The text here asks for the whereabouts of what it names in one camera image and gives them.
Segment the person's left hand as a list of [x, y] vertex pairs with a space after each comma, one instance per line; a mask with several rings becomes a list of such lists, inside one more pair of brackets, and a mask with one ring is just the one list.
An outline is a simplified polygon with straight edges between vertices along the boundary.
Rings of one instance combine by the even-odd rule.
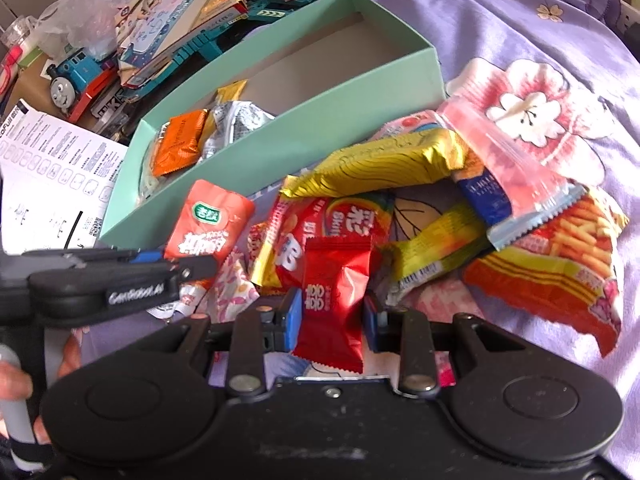
[[[58, 377], [78, 370], [81, 366], [81, 348], [78, 338], [71, 334], [65, 343]], [[0, 364], [0, 396], [2, 401], [27, 400], [32, 395], [32, 378], [9, 362]]]

